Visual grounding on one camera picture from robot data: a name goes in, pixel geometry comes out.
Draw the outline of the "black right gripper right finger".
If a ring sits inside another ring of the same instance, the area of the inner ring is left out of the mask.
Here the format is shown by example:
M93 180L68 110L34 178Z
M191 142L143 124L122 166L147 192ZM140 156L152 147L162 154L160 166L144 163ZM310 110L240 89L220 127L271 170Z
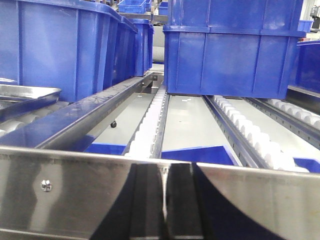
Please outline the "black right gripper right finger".
M166 196L171 240L281 239L234 206L194 163L170 167Z

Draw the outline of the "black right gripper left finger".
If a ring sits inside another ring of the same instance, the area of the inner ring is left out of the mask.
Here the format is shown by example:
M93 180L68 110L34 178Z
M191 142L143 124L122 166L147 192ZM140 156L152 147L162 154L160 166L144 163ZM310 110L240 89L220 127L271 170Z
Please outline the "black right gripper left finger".
M156 164L132 164L114 204L91 240L163 240L163 188Z

